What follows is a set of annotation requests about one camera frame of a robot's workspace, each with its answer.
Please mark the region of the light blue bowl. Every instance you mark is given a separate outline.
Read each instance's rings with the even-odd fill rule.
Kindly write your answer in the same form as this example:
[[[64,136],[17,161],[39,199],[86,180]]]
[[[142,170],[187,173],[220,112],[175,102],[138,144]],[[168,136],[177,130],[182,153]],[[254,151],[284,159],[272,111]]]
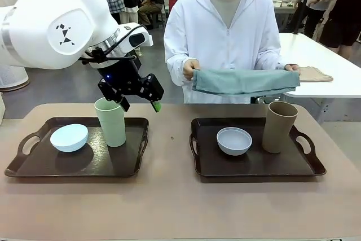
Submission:
[[[54,131],[50,142],[61,152],[75,152],[86,144],[88,135],[88,128],[84,125],[70,124]]]

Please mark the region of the grey-white bowl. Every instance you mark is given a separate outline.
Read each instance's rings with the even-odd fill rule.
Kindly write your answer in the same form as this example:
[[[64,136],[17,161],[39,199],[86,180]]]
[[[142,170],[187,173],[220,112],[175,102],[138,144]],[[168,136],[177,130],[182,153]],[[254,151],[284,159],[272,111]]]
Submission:
[[[226,127],[217,133],[218,147],[227,155],[245,154],[252,145],[252,137],[248,132],[236,127]]]

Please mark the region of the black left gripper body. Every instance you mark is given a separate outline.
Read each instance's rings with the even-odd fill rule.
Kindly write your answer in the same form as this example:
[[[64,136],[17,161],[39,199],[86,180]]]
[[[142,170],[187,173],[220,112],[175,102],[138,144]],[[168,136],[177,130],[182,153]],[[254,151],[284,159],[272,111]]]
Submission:
[[[139,95],[140,60],[137,56],[126,56],[120,58],[110,66],[97,69],[102,79],[123,95]]]

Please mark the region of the teal cloth mat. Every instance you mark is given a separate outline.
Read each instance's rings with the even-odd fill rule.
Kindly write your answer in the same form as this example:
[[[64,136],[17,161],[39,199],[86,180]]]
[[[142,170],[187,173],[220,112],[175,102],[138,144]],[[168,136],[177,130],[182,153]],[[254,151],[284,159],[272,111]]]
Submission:
[[[213,95],[259,97],[294,91],[299,86],[297,71],[196,70],[192,90]]]

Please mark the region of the dark brown serving tray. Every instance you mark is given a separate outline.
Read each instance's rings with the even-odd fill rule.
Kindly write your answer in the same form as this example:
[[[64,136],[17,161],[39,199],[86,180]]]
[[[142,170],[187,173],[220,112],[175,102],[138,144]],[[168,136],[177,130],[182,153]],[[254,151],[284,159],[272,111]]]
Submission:
[[[191,122],[190,148],[195,171],[203,183],[311,182],[327,170],[316,155],[312,139],[293,126],[278,154],[261,145],[264,117],[196,118]],[[217,133],[225,127],[244,129],[252,137],[250,149],[230,156],[218,146]]]
[[[61,152],[52,146],[50,137],[72,123],[87,127],[87,142],[75,152]],[[15,178],[134,176],[140,170],[147,147],[148,126],[145,118],[127,117],[126,142],[120,147],[109,147],[96,117],[53,117],[20,142],[5,175]]]

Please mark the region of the person's right hand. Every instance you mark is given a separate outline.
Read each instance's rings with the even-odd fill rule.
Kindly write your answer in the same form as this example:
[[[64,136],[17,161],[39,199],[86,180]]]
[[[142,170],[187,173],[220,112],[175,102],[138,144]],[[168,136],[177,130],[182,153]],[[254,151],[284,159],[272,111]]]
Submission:
[[[188,59],[183,65],[183,75],[189,81],[193,79],[194,71],[198,70],[200,70],[200,64],[197,59]]]

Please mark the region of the person's left forearm white sleeve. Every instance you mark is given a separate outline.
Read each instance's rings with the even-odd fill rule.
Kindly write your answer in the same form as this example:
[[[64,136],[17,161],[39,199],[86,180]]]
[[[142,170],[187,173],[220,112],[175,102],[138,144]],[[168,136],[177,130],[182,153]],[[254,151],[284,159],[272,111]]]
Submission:
[[[281,57],[279,49],[269,50],[265,56],[268,68],[285,70],[284,67],[288,63],[286,63]]]

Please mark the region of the white perforated round base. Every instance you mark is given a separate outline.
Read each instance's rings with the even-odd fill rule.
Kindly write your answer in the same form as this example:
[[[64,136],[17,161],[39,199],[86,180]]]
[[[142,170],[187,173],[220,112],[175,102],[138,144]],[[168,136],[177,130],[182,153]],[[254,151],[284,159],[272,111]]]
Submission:
[[[28,84],[29,77],[25,68],[0,64],[0,92],[18,90]]]

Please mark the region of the tall pale green cup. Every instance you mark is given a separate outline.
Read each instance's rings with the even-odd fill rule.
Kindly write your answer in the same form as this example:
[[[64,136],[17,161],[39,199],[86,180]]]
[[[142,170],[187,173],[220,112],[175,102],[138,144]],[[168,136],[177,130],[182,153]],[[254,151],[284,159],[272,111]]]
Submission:
[[[125,119],[122,107],[114,101],[100,98],[94,103],[96,114],[109,147],[120,147],[126,142]]]

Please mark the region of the beige cloth mat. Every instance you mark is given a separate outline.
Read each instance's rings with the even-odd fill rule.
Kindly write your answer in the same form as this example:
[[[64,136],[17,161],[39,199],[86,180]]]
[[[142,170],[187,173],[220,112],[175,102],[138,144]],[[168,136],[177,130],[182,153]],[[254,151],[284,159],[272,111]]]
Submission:
[[[300,82],[332,82],[333,77],[315,67],[300,67]]]

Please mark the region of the person's torso white jacket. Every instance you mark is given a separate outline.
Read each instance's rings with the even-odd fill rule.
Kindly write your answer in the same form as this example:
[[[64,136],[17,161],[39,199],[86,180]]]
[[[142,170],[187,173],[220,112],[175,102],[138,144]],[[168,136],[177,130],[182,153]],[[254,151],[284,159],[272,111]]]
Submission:
[[[272,0],[177,0],[164,33],[165,51],[197,59],[200,69],[266,70],[266,53],[281,49]],[[248,103],[180,86],[185,103]]]

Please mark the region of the white side table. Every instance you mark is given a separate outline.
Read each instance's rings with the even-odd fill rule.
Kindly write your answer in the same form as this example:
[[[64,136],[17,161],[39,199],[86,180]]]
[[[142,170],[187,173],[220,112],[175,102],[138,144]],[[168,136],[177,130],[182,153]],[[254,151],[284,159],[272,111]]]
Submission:
[[[325,48],[304,34],[280,33],[283,59],[300,67],[312,66],[333,77],[332,82],[303,82],[280,99],[318,98],[321,100],[316,121],[322,123],[336,98],[361,98],[361,68]]]

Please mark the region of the tall brown cup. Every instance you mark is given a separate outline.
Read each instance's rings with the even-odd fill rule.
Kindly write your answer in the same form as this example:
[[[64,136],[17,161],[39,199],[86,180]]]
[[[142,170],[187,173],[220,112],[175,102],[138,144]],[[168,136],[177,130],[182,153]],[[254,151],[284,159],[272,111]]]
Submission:
[[[298,109],[287,102],[275,101],[268,105],[262,147],[278,154],[298,116]]]

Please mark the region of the bystander in black t-shirt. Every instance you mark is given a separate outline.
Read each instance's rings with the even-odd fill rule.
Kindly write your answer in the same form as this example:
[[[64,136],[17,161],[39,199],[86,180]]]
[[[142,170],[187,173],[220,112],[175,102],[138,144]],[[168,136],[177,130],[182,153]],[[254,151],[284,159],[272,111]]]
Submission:
[[[311,0],[310,5],[326,0]],[[361,33],[361,0],[336,0],[324,24],[319,42],[348,59],[353,43]]]

